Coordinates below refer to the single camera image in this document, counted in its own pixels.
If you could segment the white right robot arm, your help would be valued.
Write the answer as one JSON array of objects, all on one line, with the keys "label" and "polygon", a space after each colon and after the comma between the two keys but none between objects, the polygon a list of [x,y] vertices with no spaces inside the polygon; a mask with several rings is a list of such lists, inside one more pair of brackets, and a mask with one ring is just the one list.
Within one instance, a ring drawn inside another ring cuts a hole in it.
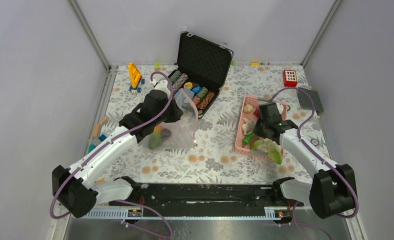
[{"label": "white right robot arm", "polygon": [[254,133],[272,140],[289,153],[306,169],[312,183],[285,177],[273,182],[272,201],[278,206],[290,200],[311,206],[315,214],[325,219],[354,210],[350,218],[359,211],[355,172],[348,164],[338,164],[317,150],[300,133],[292,120],[283,120],[275,102],[259,106],[260,116]]}]

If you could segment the clear pink zip top bag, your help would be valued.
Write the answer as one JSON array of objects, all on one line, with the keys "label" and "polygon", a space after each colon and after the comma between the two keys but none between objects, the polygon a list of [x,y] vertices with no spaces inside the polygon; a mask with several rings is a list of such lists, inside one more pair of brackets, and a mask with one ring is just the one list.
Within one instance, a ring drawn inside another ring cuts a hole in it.
[{"label": "clear pink zip top bag", "polygon": [[[175,93],[174,100],[183,111],[183,116],[177,122],[163,122],[158,125],[171,130],[172,135],[169,139],[164,140],[158,148],[151,150],[192,149],[195,147],[195,132],[197,129],[198,114],[197,108],[189,96],[190,93],[190,90],[184,90],[182,88]],[[149,149],[149,138],[150,135],[146,136],[141,142],[141,145],[147,149]]]}]

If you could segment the small white toy dumpling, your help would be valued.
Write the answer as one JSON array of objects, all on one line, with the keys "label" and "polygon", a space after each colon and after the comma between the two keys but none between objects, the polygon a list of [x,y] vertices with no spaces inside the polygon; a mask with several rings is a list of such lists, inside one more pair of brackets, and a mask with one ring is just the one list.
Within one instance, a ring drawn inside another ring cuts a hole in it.
[{"label": "small white toy dumpling", "polygon": [[241,130],[242,130],[243,135],[251,134],[253,132],[255,125],[256,125],[256,122],[251,119],[248,119],[246,117],[243,118],[243,121],[244,121],[244,123],[241,126]]}]

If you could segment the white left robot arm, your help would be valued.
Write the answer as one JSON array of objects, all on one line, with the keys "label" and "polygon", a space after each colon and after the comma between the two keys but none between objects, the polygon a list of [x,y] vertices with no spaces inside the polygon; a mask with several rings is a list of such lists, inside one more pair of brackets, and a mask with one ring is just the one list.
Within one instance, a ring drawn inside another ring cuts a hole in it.
[{"label": "white left robot arm", "polygon": [[123,200],[129,206],[137,204],[140,192],[126,179],[120,177],[102,183],[97,179],[124,152],[152,134],[156,126],[176,123],[182,114],[171,91],[151,90],[100,145],[69,167],[59,165],[52,171],[50,216],[60,219],[54,213],[56,203],[67,209],[62,217],[72,214],[76,218],[83,217],[94,206],[103,203]]}]

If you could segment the green orange toy mango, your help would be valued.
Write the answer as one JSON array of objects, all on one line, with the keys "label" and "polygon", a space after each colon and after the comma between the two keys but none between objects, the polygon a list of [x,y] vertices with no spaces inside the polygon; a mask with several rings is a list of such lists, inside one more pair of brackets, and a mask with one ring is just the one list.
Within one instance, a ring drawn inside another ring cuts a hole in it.
[{"label": "green orange toy mango", "polygon": [[164,127],[163,126],[156,126],[153,130],[153,133],[150,134],[149,136],[149,141],[148,141],[148,148],[150,150],[154,150],[158,148],[162,143],[163,143],[163,136],[162,136],[162,131]]}]

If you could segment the green toy pepper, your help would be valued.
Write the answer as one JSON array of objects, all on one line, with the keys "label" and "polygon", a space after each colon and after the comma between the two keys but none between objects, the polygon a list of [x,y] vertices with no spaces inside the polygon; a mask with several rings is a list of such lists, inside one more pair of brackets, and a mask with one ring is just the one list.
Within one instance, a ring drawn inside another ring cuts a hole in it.
[{"label": "green toy pepper", "polygon": [[256,134],[254,132],[247,134],[243,137],[243,139],[241,140],[242,143],[242,147],[245,148],[247,145],[249,145],[249,143],[252,141],[252,139],[256,136]]}]

